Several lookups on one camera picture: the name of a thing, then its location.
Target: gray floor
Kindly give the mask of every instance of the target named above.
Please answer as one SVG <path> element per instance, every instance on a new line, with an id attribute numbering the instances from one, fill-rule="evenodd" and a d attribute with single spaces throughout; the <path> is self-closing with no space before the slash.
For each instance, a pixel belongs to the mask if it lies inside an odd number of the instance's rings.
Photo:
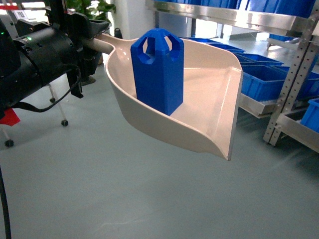
<path id="1" fill-rule="evenodd" d="M 266 43 L 232 42 L 267 55 Z M 293 51 L 269 56 L 289 63 Z M 84 98 L 37 114 L 17 110 L 0 144 L 14 239 L 313 239 L 319 235 L 319 157 L 291 138 L 262 136 L 269 119 L 239 110 L 233 158 L 150 138 L 122 117 L 103 67 Z M 53 82 L 59 95 L 65 79 Z M 49 89 L 26 101 L 46 106 Z M 0 238 L 4 238 L 0 219 Z"/>

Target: dustpan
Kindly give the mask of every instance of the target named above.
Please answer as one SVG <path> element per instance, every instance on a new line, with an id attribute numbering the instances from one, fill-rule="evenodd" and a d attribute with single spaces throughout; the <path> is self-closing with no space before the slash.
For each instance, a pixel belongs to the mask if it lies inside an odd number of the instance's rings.
<path id="1" fill-rule="evenodd" d="M 127 122 L 163 142 L 230 160 L 241 92 L 238 59 L 228 51 L 183 39 L 184 100 L 167 116 L 137 99 L 130 54 L 135 41 L 106 34 L 83 40 L 109 54 L 106 71 Z"/>

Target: potted plant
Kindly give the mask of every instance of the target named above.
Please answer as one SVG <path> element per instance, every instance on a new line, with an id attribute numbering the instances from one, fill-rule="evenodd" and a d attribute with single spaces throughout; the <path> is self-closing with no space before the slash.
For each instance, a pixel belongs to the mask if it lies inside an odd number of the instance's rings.
<path id="1" fill-rule="evenodd" d="M 108 21 L 107 13 L 113 11 L 116 13 L 114 4 L 106 3 L 105 0 L 67 0 L 68 8 L 73 8 L 75 11 L 86 15 L 92 20 Z"/>

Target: black cable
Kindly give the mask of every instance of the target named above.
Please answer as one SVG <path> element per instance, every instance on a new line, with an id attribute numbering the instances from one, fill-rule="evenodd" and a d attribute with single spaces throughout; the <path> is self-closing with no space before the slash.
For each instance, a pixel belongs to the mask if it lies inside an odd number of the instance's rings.
<path id="1" fill-rule="evenodd" d="M 8 202 L 6 200 L 6 194 L 5 194 L 5 189 L 4 189 L 4 182 L 3 182 L 1 167 L 0 167 L 0 196 L 1 196 L 3 218 L 4 218 L 5 238 L 11 239 L 9 209 L 8 209 Z"/>
<path id="2" fill-rule="evenodd" d="M 73 69 L 73 70 L 77 70 L 78 71 L 78 79 L 77 81 L 70 87 L 70 89 L 57 101 L 55 101 L 53 104 L 51 104 L 50 106 L 43 108 L 43 109 L 39 109 L 29 103 L 26 102 L 18 102 L 16 103 L 14 106 L 12 106 L 12 108 L 19 108 L 19 109 L 23 109 L 23 110 L 27 110 L 27 111 L 32 111 L 32 112 L 37 112 L 37 113 L 42 113 L 42 112 L 46 112 L 49 109 L 51 109 L 52 107 L 54 107 L 57 103 L 59 103 L 61 100 L 63 100 L 79 83 L 81 80 L 81 72 L 79 70 L 79 67 L 77 65 L 73 65 L 73 64 L 64 64 L 64 67 L 68 67 L 68 69 Z"/>

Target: blue hexagonal prism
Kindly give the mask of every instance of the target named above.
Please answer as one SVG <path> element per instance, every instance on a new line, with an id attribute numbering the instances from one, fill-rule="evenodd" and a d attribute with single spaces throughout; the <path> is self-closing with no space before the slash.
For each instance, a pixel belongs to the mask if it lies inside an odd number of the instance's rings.
<path id="1" fill-rule="evenodd" d="M 155 28 L 131 46 L 131 55 L 138 100 L 171 115 L 183 102 L 184 42 Z"/>

